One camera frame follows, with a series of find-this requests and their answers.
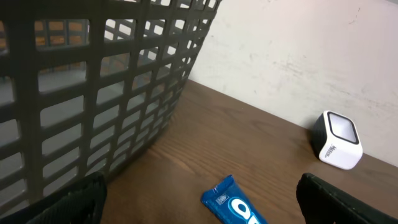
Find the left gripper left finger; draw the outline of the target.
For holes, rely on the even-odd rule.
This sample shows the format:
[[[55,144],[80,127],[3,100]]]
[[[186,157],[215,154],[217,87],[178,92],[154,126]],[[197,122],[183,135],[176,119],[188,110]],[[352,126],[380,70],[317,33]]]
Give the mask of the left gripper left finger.
[[[2,218],[1,223],[100,223],[106,197],[104,175],[94,172]]]

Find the blue Oreo pack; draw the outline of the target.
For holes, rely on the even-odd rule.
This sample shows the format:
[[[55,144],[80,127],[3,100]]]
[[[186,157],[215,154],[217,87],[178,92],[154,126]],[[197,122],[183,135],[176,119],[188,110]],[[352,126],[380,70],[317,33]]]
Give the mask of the blue Oreo pack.
[[[222,223],[268,224],[256,210],[232,175],[201,196],[204,204]]]

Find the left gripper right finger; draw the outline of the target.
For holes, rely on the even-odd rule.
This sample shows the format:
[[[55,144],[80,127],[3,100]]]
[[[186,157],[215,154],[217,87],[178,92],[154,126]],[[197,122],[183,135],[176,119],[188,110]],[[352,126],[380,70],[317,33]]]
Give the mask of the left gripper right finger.
[[[396,218],[311,173],[302,175],[296,198],[306,224],[397,224]]]

